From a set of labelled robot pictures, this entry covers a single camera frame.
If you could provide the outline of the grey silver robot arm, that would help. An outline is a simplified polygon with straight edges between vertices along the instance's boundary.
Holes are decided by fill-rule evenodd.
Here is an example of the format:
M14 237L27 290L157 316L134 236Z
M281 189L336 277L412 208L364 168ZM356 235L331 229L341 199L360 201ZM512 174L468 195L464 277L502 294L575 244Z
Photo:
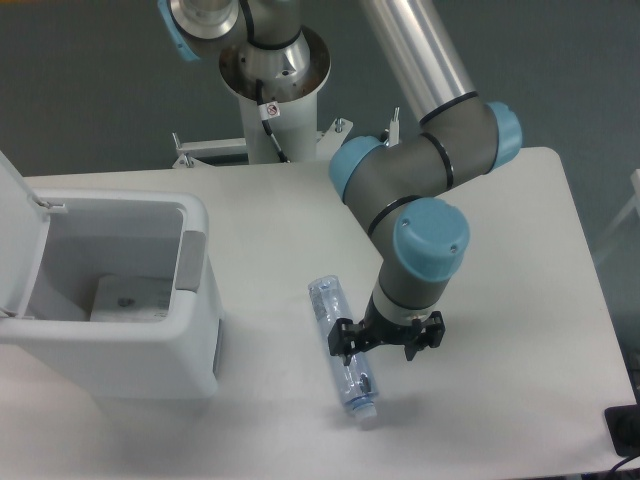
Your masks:
M218 57L251 163L318 158L316 95L330 58L298 2L158 8L183 59ZM381 345L400 345L407 358L439 346L445 326L435 304L469 241L465 217L441 195L511 161L522 145L516 115L479 99L431 2L365 1L362 9L421 132L399 144L357 137L330 160L337 194L382 257L362 320L340 319L329 333L329 352L344 362Z

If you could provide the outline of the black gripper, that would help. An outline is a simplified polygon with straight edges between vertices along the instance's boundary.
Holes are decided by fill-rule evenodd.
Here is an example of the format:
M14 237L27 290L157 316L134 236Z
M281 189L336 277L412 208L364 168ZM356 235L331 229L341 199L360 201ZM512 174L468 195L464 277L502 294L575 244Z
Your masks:
M425 348L438 348L445 334L442 313L433 311L427 318L414 318L409 325L396 324L384 317L369 300L362 322L338 318L328 335L331 356L348 367L352 358L383 345L403 346L405 358L412 361Z

